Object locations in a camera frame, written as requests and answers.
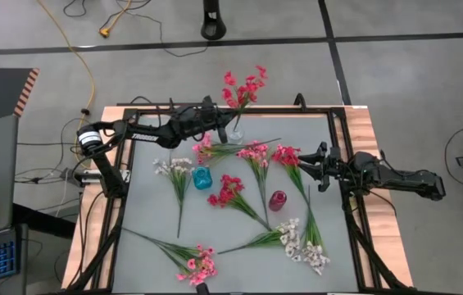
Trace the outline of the black desk foot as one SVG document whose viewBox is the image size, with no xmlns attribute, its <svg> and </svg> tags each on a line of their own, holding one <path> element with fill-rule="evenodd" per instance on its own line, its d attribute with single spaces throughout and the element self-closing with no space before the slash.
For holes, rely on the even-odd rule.
<svg viewBox="0 0 463 295">
<path fill-rule="evenodd" d="M 50 216 L 16 203 L 12 205 L 12 224 L 26 224 L 34 231 L 59 238 L 72 239 L 75 232 L 75 222 Z"/>
</svg>

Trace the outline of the clear glass vase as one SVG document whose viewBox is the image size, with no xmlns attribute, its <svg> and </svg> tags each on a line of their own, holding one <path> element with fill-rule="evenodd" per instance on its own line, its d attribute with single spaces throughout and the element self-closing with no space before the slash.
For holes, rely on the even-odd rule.
<svg viewBox="0 0 463 295">
<path fill-rule="evenodd" d="M 241 144 L 245 135 L 245 131 L 240 123 L 229 123 L 226 126 L 228 142 L 232 144 Z"/>
</svg>

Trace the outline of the grey power box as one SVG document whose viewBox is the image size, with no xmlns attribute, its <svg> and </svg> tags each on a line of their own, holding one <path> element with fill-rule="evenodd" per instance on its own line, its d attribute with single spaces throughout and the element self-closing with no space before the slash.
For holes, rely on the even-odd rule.
<svg viewBox="0 0 463 295">
<path fill-rule="evenodd" d="M 99 184 L 102 175 L 98 170 L 75 170 L 65 168 L 60 178 L 77 187 L 83 188 L 89 184 Z"/>
</svg>

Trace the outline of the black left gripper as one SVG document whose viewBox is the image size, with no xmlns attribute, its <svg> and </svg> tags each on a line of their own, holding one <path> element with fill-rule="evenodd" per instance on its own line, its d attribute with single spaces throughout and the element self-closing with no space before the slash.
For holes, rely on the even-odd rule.
<svg viewBox="0 0 463 295">
<path fill-rule="evenodd" d="M 194 113 L 194 127 L 188 135 L 196 142 L 209 130 L 215 130 L 221 143 L 227 143 L 225 127 L 236 116 L 234 109 L 219 108 L 210 96 L 205 96 Z"/>
</svg>

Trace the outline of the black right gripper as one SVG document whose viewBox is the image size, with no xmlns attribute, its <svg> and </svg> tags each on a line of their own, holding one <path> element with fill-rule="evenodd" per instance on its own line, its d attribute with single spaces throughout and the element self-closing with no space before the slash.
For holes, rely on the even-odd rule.
<svg viewBox="0 0 463 295">
<path fill-rule="evenodd" d="M 322 142 L 317 152 L 297 157 L 300 161 L 299 167 L 306 172 L 313 180 L 319 180 L 318 190 L 325 192 L 330 185 L 329 178 L 344 180 L 347 173 L 347 163 L 342 159 L 341 149 L 331 147 L 328 149 L 327 143 Z"/>
</svg>

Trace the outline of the pink artificial flower bunch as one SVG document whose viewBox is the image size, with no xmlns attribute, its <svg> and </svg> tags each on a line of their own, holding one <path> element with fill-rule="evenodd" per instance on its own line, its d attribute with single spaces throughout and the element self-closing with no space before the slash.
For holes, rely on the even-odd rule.
<svg viewBox="0 0 463 295">
<path fill-rule="evenodd" d="M 198 286 L 205 283 L 208 278 L 218 275 L 214 261 L 216 251 L 213 247 L 204 247 L 201 244 L 195 247 L 182 246 L 131 229 L 124 228 L 124 230 L 157 246 L 178 268 L 178 273 L 175 275 L 178 281 L 188 281 L 191 286 Z"/>
<path fill-rule="evenodd" d="M 253 141 L 247 144 L 217 143 L 211 139 L 209 133 L 205 133 L 201 141 L 193 145 L 192 150 L 197 156 L 197 162 L 202 166 L 210 166 L 229 156 L 236 156 L 241 150 L 258 148 L 278 141 L 277 138 L 269 141 Z"/>
<path fill-rule="evenodd" d="M 266 201 L 266 178 L 270 167 L 271 149 L 266 143 L 254 141 L 241 149 L 237 153 L 237 156 L 244 159 L 252 169 L 261 195 L 266 223 L 269 224 Z"/>
</svg>

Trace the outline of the blue glass vase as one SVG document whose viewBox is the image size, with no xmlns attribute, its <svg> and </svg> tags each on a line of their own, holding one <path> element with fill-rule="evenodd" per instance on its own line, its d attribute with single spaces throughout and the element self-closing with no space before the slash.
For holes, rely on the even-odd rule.
<svg viewBox="0 0 463 295">
<path fill-rule="evenodd" d="M 199 166 L 192 172 L 193 184 L 196 189 L 204 190 L 213 184 L 211 171 L 207 167 Z"/>
</svg>

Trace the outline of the black metal table frame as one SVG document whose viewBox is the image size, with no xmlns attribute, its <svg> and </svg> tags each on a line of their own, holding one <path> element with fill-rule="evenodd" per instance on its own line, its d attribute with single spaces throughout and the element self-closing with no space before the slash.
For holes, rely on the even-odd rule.
<svg viewBox="0 0 463 295">
<path fill-rule="evenodd" d="M 334 118 L 334 128 L 330 133 L 337 137 L 343 156 L 354 152 L 368 152 L 374 156 L 379 154 L 368 107 L 304 107 L 302 100 L 303 97 L 298 96 L 293 105 L 256 106 L 247 112 L 254 116 L 296 118 L 330 114 Z M 120 202 L 97 198 L 100 191 L 99 184 L 91 184 L 84 190 L 84 205 L 80 212 L 90 217 L 87 221 L 77 222 L 75 226 L 60 295 L 107 295 L 112 289 L 116 245 L 111 243 L 107 250 L 102 247 L 121 210 Z M 412 286 L 411 272 L 389 191 L 377 189 L 370 196 L 359 197 L 354 208 L 354 218 L 388 269 L 406 286 Z"/>
</svg>

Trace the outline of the red ribbed glass vase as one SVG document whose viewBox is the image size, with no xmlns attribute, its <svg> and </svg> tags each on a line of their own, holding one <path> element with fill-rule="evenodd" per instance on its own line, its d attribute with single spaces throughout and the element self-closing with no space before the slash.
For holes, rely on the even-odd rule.
<svg viewBox="0 0 463 295">
<path fill-rule="evenodd" d="M 272 193 L 268 207 L 271 211 L 280 211 L 287 201 L 287 194 L 284 191 L 277 190 Z"/>
</svg>

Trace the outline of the red artificial flower bunch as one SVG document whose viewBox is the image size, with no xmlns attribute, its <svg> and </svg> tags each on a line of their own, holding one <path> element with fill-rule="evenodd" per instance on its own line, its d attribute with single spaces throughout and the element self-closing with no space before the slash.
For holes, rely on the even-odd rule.
<svg viewBox="0 0 463 295">
<path fill-rule="evenodd" d="M 237 112 L 233 131 L 238 128 L 241 115 L 246 107 L 257 102 L 257 92 L 266 86 L 267 69 L 264 66 L 255 66 L 255 68 L 258 73 L 247 76 L 242 85 L 238 84 L 237 78 L 230 70 L 224 74 L 225 86 L 222 89 L 222 98 L 230 108 Z"/>
<path fill-rule="evenodd" d="M 207 202 L 212 207 L 230 208 L 241 211 L 253 220 L 261 224 L 265 229 L 270 230 L 270 226 L 264 221 L 256 211 L 248 204 L 242 195 L 245 186 L 239 177 L 222 175 L 220 179 L 221 188 L 218 194 L 211 194 Z"/>
<path fill-rule="evenodd" d="M 279 144 L 275 152 L 271 155 L 271 160 L 279 163 L 286 170 L 288 177 L 291 179 L 299 193 L 302 195 L 304 202 L 309 205 L 309 198 L 306 195 L 304 184 L 302 182 L 302 174 L 299 167 L 299 152 L 299 148 L 292 146 L 282 146 Z"/>
</svg>

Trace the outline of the black round stand base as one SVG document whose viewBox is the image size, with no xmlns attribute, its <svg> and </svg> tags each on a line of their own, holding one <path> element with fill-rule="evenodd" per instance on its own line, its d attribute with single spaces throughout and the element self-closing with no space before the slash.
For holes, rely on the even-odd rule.
<svg viewBox="0 0 463 295">
<path fill-rule="evenodd" d="M 220 0 L 203 0 L 201 36 L 213 41 L 222 39 L 226 31 L 225 23 L 220 14 Z"/>
</svg>

